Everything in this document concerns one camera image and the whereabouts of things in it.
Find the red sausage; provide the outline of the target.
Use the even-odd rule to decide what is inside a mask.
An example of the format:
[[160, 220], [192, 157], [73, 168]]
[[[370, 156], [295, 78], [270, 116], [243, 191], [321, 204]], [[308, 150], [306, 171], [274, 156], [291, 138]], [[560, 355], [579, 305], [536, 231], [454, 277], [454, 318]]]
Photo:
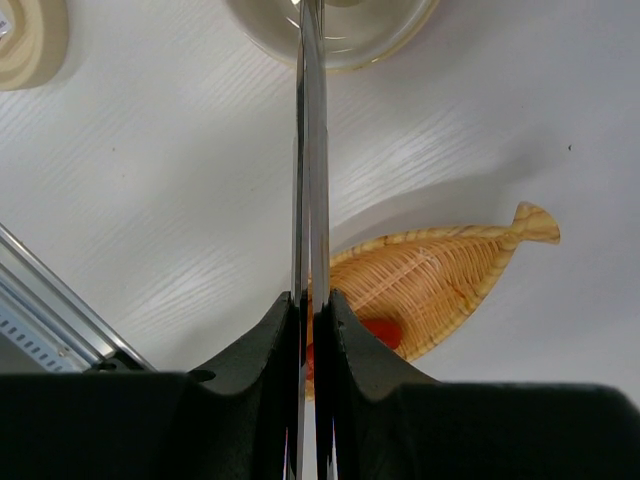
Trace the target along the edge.
[[[396, 350], [399, 347], [403, 332], [401, 327], [393, 321], [387, 319], [364, 319], [361, 320], [361, 323], [391, 350]], [[306, 360], [308, 363], [306, 380], [311, 381], [314, 378], [314, 348], [311, 337], [308, 337], [307, 341]]]

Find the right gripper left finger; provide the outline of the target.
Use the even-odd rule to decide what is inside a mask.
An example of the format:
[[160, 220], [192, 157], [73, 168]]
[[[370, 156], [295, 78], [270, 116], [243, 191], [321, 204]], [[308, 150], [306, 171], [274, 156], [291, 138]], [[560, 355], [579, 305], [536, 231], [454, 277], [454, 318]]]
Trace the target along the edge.
[[279, 479], [295, 408], [295, 310], [263, 318], [187, 372], [132, 369], [1, 379], [5, 479]]

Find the metal tongs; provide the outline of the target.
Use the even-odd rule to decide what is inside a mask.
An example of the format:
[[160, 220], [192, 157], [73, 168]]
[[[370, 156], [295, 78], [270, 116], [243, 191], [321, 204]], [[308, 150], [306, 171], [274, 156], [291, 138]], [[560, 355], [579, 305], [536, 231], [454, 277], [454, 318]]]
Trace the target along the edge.
[[326, 391], [331, 308], [324, 3], [300, 1], [298, 10], [291, 266], [291, 300], [299, 335], [298, 404], [296, 432], [289, 435], [295, 468], [287, 476], [299, 479], [303, 470], [307, 342], [312, 339], [317, 477], [335, 479], [333, 408]]

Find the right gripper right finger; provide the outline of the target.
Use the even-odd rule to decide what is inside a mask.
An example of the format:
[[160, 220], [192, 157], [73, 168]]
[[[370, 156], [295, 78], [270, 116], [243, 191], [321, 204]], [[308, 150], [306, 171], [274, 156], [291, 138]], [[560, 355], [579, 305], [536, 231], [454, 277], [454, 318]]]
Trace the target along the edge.
[[314, 321], [321, 479], [635, 479], [639, 412], [594, 384], [447, 383], [333, 292]]

